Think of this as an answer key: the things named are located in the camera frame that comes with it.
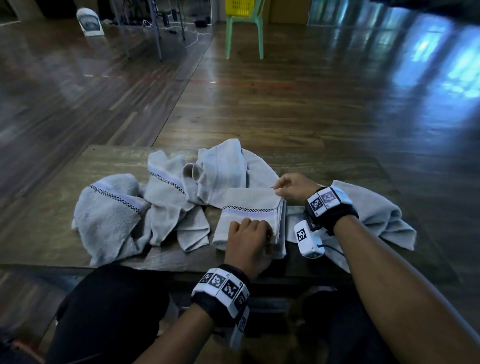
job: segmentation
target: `hand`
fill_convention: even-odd
[[[271,226],[264,220],[245,218],[241,224],[232,221],[224,263],[240,269],[250,280],[256,279],[273,260],[266,249],[272,235]]]
[[[280,196],[291,205],[304,205],[322,186],[300,173],[284,174],[273,186],[277,196]]]

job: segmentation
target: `chair leg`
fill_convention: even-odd
[[[230,59],[230,50],[232,48],[233,21],[231,17],[227,18],[227,38],[225,39],[225,58]]]
[[[256,20],[258,28],[258,50],[260,52],[260,59],[264,59],[264,21],[260,15]]]

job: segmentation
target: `low wooden table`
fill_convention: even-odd
[[[58,274],[86,274],[91,271],[90,255],[79,235],[71,230],[73,211],[80,192],[101,178],[118,173],[131,173],[138,181],[147,182],[147,158],[153,148],[91,146],[77,161],[61,171],[27,204],[27,208],[2,232],[0,268],[27,268]],[[167,154],[195,158],[196,150],[165,150]],[[393,245],[405,259],[436,284],[457,280],[457,275],[434,244],[418,219],[393,186],[379,162],[374,158],[340,157],[325,154],[269,153],[260,155],[278,175],[298,171],[318,183],[329,184],[337,179],[371,189],[389,198],[402,208],[404,219],[418,231],[416,251]],[[207,207],[206,216],[215,231],[220,210]],[[351,282],[348,273],[326,257],[311,261],[303,258],[293,243],[287,243],[288,255],[275,261],[259,282],[279,284],[342,284]],[[224,253],[212,245],[184,253],[174,241],[153,247],[147,255],[122,262],[139,269],[164,271],[174,281],[196,280],[211,267],[223,262]]]

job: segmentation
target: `yellow plastic basket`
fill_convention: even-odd
[[[228,16],[250,17],[255,5],[255,0],[225,0]]]

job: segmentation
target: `purple stripe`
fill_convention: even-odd
[[[107,184],[105,182],[97,181],[97,182],[93,183],[92,185],[95,186],[96,188],[99,188],[100,190],[103,190],[105,192],[108,192],[109,194],[113,194],[116,197],[121,198],[125,202],[128,202],[130,205],[135,206],[137,209],[139,209],[141,211],[145,211],[146,208],[148,207],[148,203],[142,204],[140,201],[132,198],[132,196],[128,196],[127,194],[119,194],[118,192],[116,192],[112,188],[112,186],[110,186],[109,184]]]
[[[169,176],[164,171],[159,170],[158,168],[152,166],[151,164],[148,165],[148,170],[155,173],[155,174],[158,174],[160,177],[165,178],[167,181],[170,181],[170,182],[176,184],[178,187],[180,187],[181,189],[184,190],[182,181],[177,180],[176,178],[174,178],[172,176]]]
[[[265,216],[269,215],[276,215],[276,211],[269,211],[269,212],[247,212],[241,210],[234,210],[232,208],[225,208],[222,210],[222,213],[232,214],[232,215],[242,215],[247,218],[264,218]]]

